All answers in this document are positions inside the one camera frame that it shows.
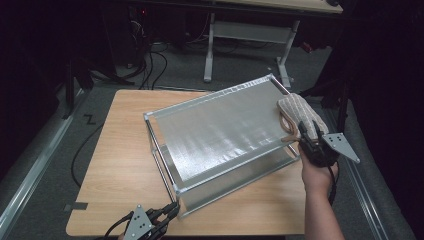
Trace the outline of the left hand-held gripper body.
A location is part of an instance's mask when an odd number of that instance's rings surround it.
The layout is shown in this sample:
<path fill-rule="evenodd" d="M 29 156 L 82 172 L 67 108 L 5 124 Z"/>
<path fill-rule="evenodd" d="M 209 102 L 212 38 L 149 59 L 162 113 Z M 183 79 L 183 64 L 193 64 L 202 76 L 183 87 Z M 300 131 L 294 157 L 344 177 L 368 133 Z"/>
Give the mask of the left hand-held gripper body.
<path fill-rule="evenodd" d="M 123 240 L 160 240 L 167 230 L 165 222 L 158 220 L 164 213 L 163 209 L 145 211 L 138 204 L 129 220 Z"/>

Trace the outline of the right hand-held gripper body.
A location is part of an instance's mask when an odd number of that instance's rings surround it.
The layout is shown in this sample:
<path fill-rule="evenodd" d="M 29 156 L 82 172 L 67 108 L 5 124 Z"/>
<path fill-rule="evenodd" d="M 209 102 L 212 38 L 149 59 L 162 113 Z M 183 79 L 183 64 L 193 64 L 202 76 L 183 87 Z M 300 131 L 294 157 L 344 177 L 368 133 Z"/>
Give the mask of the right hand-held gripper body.
<path fill-rule="evenodd" d="M 316 167 L 333 166 L 340 155 L 354 163 L 360 162 L 360 158 L 343 133 L 319 134 L 316 141 L 313 141 L 307 133 L 302 133 L 299 145 Z"/>

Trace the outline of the beige striped towel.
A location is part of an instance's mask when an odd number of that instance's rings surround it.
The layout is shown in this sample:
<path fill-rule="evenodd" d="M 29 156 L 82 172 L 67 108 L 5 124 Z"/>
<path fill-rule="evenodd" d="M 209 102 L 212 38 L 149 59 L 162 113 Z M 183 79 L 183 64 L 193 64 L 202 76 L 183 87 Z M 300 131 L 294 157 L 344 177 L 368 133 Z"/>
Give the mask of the beige striped towel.
<path fill-rule="evenodd" d="M 276 105 L 280 115 L 280 126 L 287 134 L 286 137 L 282 138 L 283 142 L 300 140 L 298 129 L 298 124 L 300 122 L 303 122 L 306 126 L 308 135 L 311 139 L 315 136 L 313 127 L 314 121 L 322 122 L 326 125 L 307 101 L 296 93 L 285 95 L 282 99 L 277 101 Z M 326 125 L 326 134 L 328 133 L 329 129 Z"/>

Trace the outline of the person's right hand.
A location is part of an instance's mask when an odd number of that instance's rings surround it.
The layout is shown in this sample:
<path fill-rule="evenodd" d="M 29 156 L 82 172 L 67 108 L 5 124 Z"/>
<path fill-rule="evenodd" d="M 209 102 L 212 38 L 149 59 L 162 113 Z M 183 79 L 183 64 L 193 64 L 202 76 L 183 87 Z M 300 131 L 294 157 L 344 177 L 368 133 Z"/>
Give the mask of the person's right hand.
<path fill-rule="evenodd" d="M 330 168 L 319 168 L 310 163 L 302 149 L 299 150 L 302 161 L 302 180 L 307 194 L 318 194 L 326 198 L 333 181 L 337 179 L 339 167 L 334 164 Z"/>

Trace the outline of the black stand leg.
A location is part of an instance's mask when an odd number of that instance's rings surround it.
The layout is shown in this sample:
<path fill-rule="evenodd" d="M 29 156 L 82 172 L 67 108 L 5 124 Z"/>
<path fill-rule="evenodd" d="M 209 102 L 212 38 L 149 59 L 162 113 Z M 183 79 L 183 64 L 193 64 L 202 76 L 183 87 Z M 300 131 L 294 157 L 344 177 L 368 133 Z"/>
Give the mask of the black stand leg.
<path fill-rule="evenodd" d="M 331 112 L 331 125 L 337 132 L 344 132 L 347 118 L 347 107 L 350 83 L 347 80 L 335 79 L 325 83 L 317 83 L 300 93 L 302 97 L 321 96 L 323 109 Z"/>
<path fill-rule="evenodd" d="M 83 91 L 90 92 L 94 87 L 94 81 L 91 77 L 91 71 L 97 71 L 104 75 L 107 79 L 112 80 L 121 85 L 133 85 L 133 82 L 125 80 L 123 77 L 118 77 L 111 71 L 95 64 L 94 62 L 86 58 L 74 58 L 71 59 L 66 65 L 66 79 L 65 79 L 65 101 L 67 110 L 63 116 L 64 119 L 68 119 L 73 112 L 76 110 L 75 99 L 77 97 L 75 93 L 74 81 L 77 81 L 80 89 Z"/>

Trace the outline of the grey tape strip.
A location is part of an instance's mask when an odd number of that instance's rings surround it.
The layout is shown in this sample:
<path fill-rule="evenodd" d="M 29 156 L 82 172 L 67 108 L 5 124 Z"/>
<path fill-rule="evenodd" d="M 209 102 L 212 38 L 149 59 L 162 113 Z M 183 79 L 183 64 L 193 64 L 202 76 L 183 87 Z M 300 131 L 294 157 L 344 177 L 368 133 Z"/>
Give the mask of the grey tape strip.
<path fill-rule="evenodd" d="M 88 206 L 88 203 L 84 202 L 74 202 L 72 204 L 65 204 L 64 211 L 69 212 L 72 210 L 86 210 Z"/>

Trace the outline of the white-legged desk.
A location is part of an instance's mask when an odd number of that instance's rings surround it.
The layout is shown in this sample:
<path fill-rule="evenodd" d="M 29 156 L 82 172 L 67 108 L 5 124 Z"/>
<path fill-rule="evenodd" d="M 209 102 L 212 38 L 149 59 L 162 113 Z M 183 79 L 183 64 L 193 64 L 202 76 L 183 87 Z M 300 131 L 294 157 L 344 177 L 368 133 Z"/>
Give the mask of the white-legged desk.
<path fill-rule="evenodd" d="M 289 13 L 310 13 L 336 16 L 343 12 L 339 5 L 330 6 L 326 0 L 211 0 L 212 7 L 221 3 L 236 4 L 243 7 L 254 7 L 253 12 L 263 10 L 287 10 Z M 216 20 L 215 14 L 209 15 L 208 51 L 205 59 L 204 81 L 212 81 L 213 46 L 215 38 L 248 40 L 265 43 L 283 44 L 285 49 L 276 58 L 279 76 L 284 87 L 291 88 L 291 79 L 286 70 L 286 60 L 300 25 L 300 19 L 295 18 L 290 27 L 277 27 L 259 23 L 239 23 L 227 20 Z"/>

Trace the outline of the black computer tower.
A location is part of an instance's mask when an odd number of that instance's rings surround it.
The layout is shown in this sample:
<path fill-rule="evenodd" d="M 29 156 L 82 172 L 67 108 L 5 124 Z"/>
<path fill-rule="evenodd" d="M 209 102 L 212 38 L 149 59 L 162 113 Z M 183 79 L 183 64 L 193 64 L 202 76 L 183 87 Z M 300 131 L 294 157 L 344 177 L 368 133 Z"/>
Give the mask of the black computer tower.
<path fill-rule="evenodd" d="M 130 36 L 132 37 L 137 67 L 142 65 L 142 59 L 148 46 L 148 30 L 146 29 L 147 12 L 145 8 L 135 6 L 128 7 L 128 18 L 130 25 Z"/>

